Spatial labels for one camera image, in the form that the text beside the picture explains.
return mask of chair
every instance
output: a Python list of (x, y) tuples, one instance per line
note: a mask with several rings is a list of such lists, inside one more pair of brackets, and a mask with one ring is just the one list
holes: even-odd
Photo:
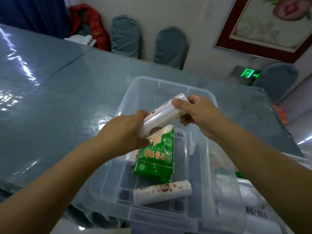
[(186, 45), (186, 37), (177, 27), (161, 30), (156, 38), (154, 62), (179, 69)]
[(298, 71), (290, 63), (275, 63), (265, 67), (252, 86), (263, 88), (272, 103), (277, 103), (298, 79)]
[(120, 15), (111, 22), (112, 52), (138, 58), (141, 32), (135, 20)]

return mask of transparent plastic container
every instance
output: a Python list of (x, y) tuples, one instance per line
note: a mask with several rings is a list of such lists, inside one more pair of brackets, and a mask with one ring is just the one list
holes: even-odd
[[(131, 82), (116, 116), (131, 115), (139, 109), (152, 111), (180, 93), (206, 96), (217, 106), (215, 96), (208, 90), (141, 76)], [(84, 204), (105, 216), (185, 232), (243, 232), (246, 211), (231, 160), (197, 126), (184, 127), (178, 120), (173, 125), (175, 164), (172, 182), (188, 180), (193, 190), (191, 196), (145, 206), (134, 205), (133, 189), (159, 182), (134, 175), (134, 166), (118, 157), (91, 176)]]

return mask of person's left hand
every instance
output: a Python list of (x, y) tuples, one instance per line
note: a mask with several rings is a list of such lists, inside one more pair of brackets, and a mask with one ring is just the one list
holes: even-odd
[(122, 156), (136, 149), (150, 145), (147, 139), (138, 137), (143, 126), (146, 110), (138, 110), (131, 116), (118, 116), (111, 119), (89, 142), (93, 151), (105, 160)]

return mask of hand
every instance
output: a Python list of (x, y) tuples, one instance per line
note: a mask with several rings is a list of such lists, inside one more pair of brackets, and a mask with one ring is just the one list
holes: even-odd
[(146, 110), (138, 110), (135, 115), (121, 115), (107, 122), (97, 136), (90, 140), (96, 153), (110, 160), (150, 145), (147, 139), (138, 138), (147, 114)]
[(178, 98), (172, 99), (172, 105), (175, 108), (187, 113), (180, 118), (184, 126), (194, 123), (206, 137), (216, 141), (217, 134), (221, 130), (228, 130), (228, 126), (232, 124), (208, 98), (190, 95), (188, 100), (189, 102)]

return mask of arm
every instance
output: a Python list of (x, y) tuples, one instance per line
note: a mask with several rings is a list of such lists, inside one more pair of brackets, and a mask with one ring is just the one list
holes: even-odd
[(233, 124), (208, 98), (173, 99), (188, 114), (183, 125), (195, 123), (218, 143), (284, 222), (297, 234), (312, 228), (312, 171), (296, 163), (247, 130)]
[(0, 204), (1, 233), (50, 233), (84, 182), (104, 162), (149, 145), (138, 138), (144, 110), (109, 121), (37, 180)]

